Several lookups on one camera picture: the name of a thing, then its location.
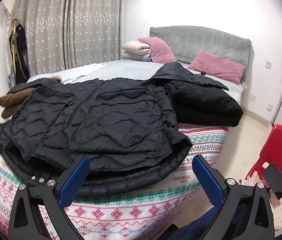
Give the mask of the grey dotted curtain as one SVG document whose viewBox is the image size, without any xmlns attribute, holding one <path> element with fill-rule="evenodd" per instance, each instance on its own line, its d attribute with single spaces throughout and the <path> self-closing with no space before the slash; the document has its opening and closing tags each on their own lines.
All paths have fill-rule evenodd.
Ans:
<svg viewBox="0 0 282 240">
<path fill-rule="evenodd" d="M 30 75 L 121 59 L 124 0 L 16 0 Z"/>
</svg>

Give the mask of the pink pillow near headboard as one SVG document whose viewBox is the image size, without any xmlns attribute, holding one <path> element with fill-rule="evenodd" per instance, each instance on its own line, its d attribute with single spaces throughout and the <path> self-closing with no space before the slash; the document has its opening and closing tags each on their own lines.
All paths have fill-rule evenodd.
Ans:
<svg viewBox="0 0 282 240">
<path fill-rule="evenodd" d="M 214 77 L 218 77 L 239 85 L 245 70 L 245 66 L 240 63 L 224 59 L 223 57 L 208 53 L 207 51 L 200 50 L 189 65 L 188 69 L 204 72 L 208 75 L 212 75 Z"/>
</svg>

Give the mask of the white wall socket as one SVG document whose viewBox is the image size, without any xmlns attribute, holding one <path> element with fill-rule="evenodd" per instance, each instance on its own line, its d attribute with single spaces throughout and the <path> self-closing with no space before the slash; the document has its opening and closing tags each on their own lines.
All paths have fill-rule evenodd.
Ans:
<svg viewBox="0 0 282 240">
<path fill-rule="evenodd" d="M 266 61 L 266 63 L 265 63 L 265 67 L 266 67 L 266 68 L 268 68 L 268 69 L 271 69 L 271 67 L 272 67 L 271 62 Z"/>
</svg>

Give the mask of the patterned knit blanket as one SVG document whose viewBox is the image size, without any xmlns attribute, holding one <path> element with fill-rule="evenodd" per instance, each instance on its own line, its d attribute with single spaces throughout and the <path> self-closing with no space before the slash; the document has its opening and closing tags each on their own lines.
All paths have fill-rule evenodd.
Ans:
<svg viewBox="0 0 282 240">
<path fill-rule="evenodd" d="M 187 207 L 200 184 L 192 159 L 201 154 L 214 165 L 230 131 L 222 126 L 180 124 L 192 143 L 172 174 L 147 188 L 97 198 L 76 198 L 65 212 L 84 239 L 157 239 Z"/>
</svg>

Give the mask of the pink pillow on stack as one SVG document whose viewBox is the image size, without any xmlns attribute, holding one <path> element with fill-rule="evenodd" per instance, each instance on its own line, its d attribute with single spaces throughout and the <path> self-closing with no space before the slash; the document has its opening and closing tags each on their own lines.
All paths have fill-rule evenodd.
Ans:
<svg viewBox="0 0 282 240">
<path fill-rule="evenodd" d="M 172 49 L 160 38 L 143 37 L 138 38 L 138 41 L 150 46 L 150 54 L 154 63 L 170 63 L 178 61 Z"/>
</svg>

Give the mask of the grey quilted headboard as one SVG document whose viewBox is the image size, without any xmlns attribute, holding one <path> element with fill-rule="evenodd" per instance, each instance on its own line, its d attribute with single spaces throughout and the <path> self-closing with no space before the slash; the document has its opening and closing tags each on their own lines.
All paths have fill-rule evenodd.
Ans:
<svg viewBox="0 0 282 240">
<path fill-rule="evenodd" d="M 163 40 L 182 63 L 191 63 L 200 50 L 240 63 L 245 66 L 240 83 L 246 80 L 252 48 L 249 39 L 216 29 L 189 25 L 151 27 L 149 36 Z"/>
</svg>

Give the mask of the grey bed sheet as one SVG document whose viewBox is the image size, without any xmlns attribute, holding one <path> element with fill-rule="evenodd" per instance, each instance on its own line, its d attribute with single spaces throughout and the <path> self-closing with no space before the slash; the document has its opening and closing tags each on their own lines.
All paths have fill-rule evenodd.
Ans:
<svg viewBox="0 0 282 240">
<path fill-rule="evenodd" d="M 89 110 L 98 95 L 111 99 L 123 96 L 125 103 L 145 102 L 149 107 L 160 103 L 172 106 L 162 87 L 145 84 L 166 63 L 150 63 L 133 60 L 117 60 L 94 63 L 63 70 L 52 74 L 31 77 L 24 88 L 34 88 L 21 108 L 36 105 L 40 109 Z M 243 86 L 217 77 L 209 76 L 228 87 L 226 93 L 241 106 Z"/>
</svg>

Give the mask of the black folded coat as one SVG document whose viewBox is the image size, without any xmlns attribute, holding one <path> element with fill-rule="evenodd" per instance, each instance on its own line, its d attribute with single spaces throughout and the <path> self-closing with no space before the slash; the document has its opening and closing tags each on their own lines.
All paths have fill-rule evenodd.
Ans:
<svg viewBox="0 0 282 240">
<path fill-rule="evenodd" d="M 182 124 L 236 127 L 243 115 L 239 103 L 226 93 L 228 87 L 177 62 L 164 64 L 145 84 L 164 88 Z"/>
</svg>

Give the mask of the brown folded fleece garment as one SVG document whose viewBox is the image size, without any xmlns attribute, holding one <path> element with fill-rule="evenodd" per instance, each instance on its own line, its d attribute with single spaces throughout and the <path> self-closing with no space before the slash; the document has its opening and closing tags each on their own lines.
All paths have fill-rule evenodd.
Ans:
<svg viewBox="0 0 282 240">
<path fill-rule="evenodd" d="M 1 117 L 3 119 L 10 118 L 33 90 L 34 88 L 27 88 L 15 93 L 8 93 L 1 96 L 0 106 L 4 108 L 1 113 Z"/>
</svg>

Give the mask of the hanging dark clothes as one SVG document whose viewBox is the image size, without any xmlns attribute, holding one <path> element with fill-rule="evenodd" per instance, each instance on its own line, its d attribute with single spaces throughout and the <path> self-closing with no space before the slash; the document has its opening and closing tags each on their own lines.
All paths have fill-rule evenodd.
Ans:
<svg viewBox="0 0 282 240">
<path fill-rule="evenodd" d="M 9 46 L 12 58 L 11 73 L 14 84 L 26 83 L 30 78 L 29 68 L 25 62 L 27 54 L 26 34 L 17 19 L 11 22 Z"/>
</svg>

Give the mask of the black quilted puffer jacket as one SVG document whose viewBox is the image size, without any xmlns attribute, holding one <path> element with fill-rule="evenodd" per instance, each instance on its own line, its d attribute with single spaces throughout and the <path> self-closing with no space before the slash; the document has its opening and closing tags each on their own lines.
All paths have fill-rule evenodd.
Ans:
<svg viewBox="0 0 282 240">
<path fill-rule="evenodd" d="M 191 149 L 162 87 L 122 78 L 35 85 L 0 124 L 3 158 L 30 185 L 58 178 L 85 156 L 80 196 L 130 192 L 166 178 Z"/>
</svg>

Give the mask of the blue grey folded blanket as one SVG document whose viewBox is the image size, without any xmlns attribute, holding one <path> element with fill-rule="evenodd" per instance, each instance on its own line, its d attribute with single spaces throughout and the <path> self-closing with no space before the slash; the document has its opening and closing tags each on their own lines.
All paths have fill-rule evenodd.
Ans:
<svg viewBox="0 0 282 240">
<path fill-rule="evenodd" d="M 129 51 L 123 52 L 122 59 L 123 60 L 143 61 L 143 62 L 152 62 L 152 58 L 150 54 L 137 55 Z"/>
</svg>

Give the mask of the beige folded blanket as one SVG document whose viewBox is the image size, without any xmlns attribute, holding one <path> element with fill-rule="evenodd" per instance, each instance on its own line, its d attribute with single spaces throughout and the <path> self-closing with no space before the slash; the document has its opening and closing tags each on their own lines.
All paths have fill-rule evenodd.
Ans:
<svg viewBox="0 0 282 240">
<path fill-rule="evenodd" d="M 131 41 L 122 45 L 122 50 L 128 51 L 136 55 L 146 55 L 151 51 L 150 45 L 139 41 Z"/>
</svg>

